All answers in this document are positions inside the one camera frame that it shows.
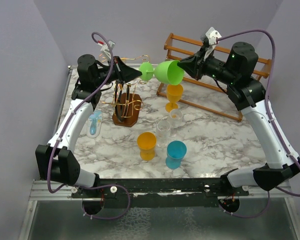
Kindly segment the orange wine glass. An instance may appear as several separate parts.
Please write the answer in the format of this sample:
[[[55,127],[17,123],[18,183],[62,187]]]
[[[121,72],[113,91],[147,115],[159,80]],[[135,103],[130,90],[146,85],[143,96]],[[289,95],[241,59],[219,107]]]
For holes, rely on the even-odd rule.
[[[165,110],[169,113],[171,110],[178,109],[177,102],[181,99],[183,94],[183,87],[181,84],[172,85],[169,84],[166,88],[166,97],[168,103],[165,105]]]
[[[144,161],[151,161],[155,157],[156,136],[151,132],[143,132],[137,138],[140,157]]]

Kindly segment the orange wine glass front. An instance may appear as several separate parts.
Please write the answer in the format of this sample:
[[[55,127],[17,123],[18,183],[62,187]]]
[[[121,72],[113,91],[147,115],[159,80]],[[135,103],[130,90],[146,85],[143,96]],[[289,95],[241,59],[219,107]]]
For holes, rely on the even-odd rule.
[[[151,132],[143,132],[137,138],[140,157],[144,161],[151,161],[155,157],[156,136]]]

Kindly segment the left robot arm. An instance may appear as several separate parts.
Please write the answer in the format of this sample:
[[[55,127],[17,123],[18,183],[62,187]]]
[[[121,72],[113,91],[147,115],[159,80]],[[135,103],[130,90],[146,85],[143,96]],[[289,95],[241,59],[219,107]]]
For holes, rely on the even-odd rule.
[[[73,154],[76,142],[100,100],[103,85],[113,81],[123,85],[139,78],[142,72],[127,66],[119,56],[104,65],[93,55],[84,54],[77,64],[78,79],[68,112],[48,143],[37,146],[35,157],[42,179],[83,187],[84,193],[93,198],[101,190],[99,175],[81,168]]]

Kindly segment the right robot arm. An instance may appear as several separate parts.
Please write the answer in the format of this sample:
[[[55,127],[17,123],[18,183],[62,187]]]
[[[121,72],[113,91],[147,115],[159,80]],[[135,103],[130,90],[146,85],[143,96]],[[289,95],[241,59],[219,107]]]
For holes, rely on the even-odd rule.
[[[265,191],[300,173],[300,156],[288,144],[281,143],[284,136],[266,101],[264,86],[252,74],[258,55],[246,42],[233,44],[225,62],[208,53],[204,44],[195,54],[183,58],[178,66],[192,78],[199,80],[208,76],[227,86],[226,94],[236,109],[248,120],[265,154],[266,164],[261,167],[241,168],[222,175],[219,189],[230,196],[242,186],[258,186]]]

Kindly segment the blue plastic wine glass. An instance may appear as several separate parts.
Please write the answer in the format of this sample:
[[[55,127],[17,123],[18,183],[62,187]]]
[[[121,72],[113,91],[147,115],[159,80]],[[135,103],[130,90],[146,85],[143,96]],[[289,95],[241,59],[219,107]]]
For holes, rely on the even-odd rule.
[[[187,153],[187,147],[182,141],[175,140],[168,144],[166,153],[165,164],[168,168],[174,170],[181,166],[181,162]]]

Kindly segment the green plastic wine glass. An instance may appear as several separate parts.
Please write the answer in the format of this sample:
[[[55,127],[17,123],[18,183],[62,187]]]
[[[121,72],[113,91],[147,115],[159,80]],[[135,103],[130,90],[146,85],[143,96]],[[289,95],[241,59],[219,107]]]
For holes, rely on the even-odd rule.
[[[144,82],[148,82],[155,77],[163,84],[176,86],[184,78],[184,70],[178,66],[178,63],[179,60],[170,60],[153,67],[150,62],[143,62],[139,67],[139,71],[142,73],[140,78]]]

